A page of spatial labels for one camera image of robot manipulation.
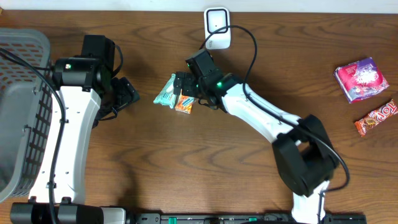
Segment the orange toilet tissue pack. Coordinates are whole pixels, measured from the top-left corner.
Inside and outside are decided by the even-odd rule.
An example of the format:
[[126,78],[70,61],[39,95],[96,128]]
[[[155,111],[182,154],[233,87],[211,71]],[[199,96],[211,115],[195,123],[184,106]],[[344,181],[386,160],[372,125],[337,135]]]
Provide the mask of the orange toilet tissue pack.
[[175,110],[178,112],[190,114],[192,112],[192,106],[195,102],[196,98],[194,97],[180,95],[175,106]]

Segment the teal flushable wipes pack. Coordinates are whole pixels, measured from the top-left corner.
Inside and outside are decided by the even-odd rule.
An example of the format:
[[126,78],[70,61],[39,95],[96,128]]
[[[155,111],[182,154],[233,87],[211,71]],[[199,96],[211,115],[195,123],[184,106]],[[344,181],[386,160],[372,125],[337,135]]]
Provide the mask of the teal flushable wipes pack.
[[169,106],[170,109],[174,109],[176,102],[177,102],[177,96],[174,93],[174,81],[176,78],[176,74],[171,74],[170,79],[168,82],[165,84],[163,89],[160,91],[160,93],[156,96],[154,99],[153,103],[154,104],[160,104],[162,106]]

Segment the pink purple pad package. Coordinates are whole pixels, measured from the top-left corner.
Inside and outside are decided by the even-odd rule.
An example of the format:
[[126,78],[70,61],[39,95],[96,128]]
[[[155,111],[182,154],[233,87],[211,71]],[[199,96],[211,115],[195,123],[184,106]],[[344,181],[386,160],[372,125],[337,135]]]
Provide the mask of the pink purple pad package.
[[373,97],[389,87],[372,57],[338,67],[333,76],[349,103]]

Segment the orange red snack bar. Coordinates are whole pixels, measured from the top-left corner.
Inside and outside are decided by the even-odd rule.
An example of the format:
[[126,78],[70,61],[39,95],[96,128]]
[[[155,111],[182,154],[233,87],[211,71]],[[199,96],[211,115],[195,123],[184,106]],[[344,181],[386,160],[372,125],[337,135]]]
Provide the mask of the orange red snack bar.
[[391,99],[386,104],[382,105],[378,109],[372,110],[365,117],[356,121],[354,125],[356,126],[358,133],[363,137],[369,130],[395,114],[397,114],[397,103]]

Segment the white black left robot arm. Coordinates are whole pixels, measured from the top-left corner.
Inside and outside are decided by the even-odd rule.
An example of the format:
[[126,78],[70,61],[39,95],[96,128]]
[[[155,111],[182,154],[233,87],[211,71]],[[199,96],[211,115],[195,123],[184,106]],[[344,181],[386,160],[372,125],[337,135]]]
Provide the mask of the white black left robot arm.
[[121,49],[103,35],[86,35],[79,55],[49,59],[36,37],[6,37],[1,59],[1,199],[12,223],[133,223],[122,207],[85,204],[90,135],[139,99],[118,78]]

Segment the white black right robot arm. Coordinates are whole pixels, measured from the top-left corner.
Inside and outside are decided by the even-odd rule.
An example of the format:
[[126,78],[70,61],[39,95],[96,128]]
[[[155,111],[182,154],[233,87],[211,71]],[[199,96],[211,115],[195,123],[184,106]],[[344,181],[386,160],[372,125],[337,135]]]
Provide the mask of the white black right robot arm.
[[176,72],[174,93],[198,98],[201,105],[236,116],[271,144],[277,170],[292,191],[292,218],[321,223],[326,217],[324,194],[339,165],[322,122],[314,115],[287,113],[253,92],[238,76],[225,74],[209,51],[186,60],[189,72]]

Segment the white barcode scanner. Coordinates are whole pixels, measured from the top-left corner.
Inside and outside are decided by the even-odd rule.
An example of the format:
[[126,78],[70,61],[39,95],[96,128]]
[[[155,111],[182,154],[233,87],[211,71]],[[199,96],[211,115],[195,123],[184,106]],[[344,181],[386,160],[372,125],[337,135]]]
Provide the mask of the white barcode scanner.
[[225,7],[211,7],[204,11],[205,47],[209,50],[229,48],[231,25],[229,10]]

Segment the grey plastic basket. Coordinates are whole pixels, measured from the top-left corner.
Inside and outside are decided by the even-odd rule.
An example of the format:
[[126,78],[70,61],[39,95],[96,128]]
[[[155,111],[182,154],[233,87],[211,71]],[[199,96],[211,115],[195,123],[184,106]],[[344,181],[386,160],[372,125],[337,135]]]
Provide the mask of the grey plastic basket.
[[[32,29],[1,29],[1,47],[42,75],[50,42]],[[39,174],[52,117],[48,86],[30,69],[1,58],[1,200],[28,195]]]

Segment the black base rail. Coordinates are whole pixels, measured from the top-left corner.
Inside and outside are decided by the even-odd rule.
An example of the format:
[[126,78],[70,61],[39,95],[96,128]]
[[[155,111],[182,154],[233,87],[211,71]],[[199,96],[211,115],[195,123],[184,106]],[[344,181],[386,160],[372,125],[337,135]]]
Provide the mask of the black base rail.
[[[127,224],[265,224],[265,223],[297,223],[287,213],[265,213],[262,215],[161,215],[159,213],[129,214]],[[367,224],[364,215],[332,215],[326,214],[323,224]]]

